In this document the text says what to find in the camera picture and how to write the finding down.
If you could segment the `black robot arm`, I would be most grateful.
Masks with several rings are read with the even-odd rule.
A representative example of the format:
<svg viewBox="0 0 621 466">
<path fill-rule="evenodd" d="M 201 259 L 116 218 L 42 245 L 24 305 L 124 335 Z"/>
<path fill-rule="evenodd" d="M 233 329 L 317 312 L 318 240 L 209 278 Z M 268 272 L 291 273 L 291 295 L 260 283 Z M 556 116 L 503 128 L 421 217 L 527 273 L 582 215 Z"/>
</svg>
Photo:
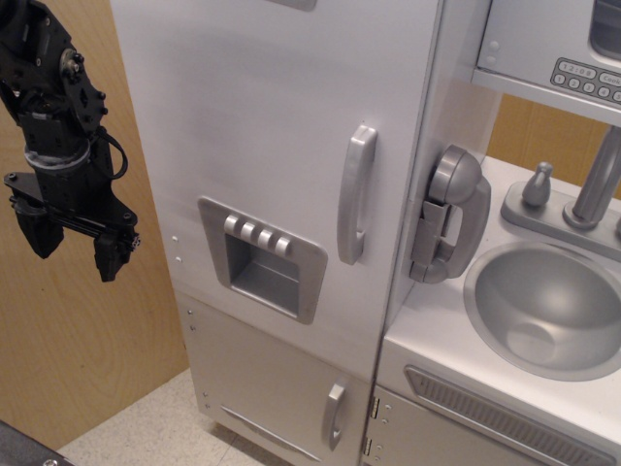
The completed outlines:
<svg viewBox="0 0 621 466">
<path fill-rule="evenodd" d="M 49 257 L 71 229 L 93 240 L 102 282 L 140 243 L 137 216 L 115 195 L 128 159 L 102 125 L 106 95 L 91 83 L 71 35 L 40 1 L 1 4 L 1 100 L 21 129 L 30 172 L 4 178 L 31 249 Z"/>
</svg>

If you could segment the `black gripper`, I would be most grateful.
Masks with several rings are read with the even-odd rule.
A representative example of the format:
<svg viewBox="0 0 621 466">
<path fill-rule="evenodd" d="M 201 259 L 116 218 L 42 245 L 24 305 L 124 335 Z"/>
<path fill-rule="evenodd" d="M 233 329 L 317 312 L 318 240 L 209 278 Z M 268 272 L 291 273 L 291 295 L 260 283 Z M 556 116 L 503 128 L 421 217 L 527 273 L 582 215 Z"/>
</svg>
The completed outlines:
<svg viewBox="0 0 621 466">
<path fill-rule="evenodd" d="M 33 171 L 11 172 L 4 184 L 12 191 L 10 202 L 31 249 L 48 258 L 63 241 L 64 228 L 92 237 L 101 281 L 113 282 L 140 244 L 137 216 L 112 190 L 112 182 L 128 168 L 120 143 L 96 137 L 72 162 L 30 151 L 25 155 Z"/>
</svg>

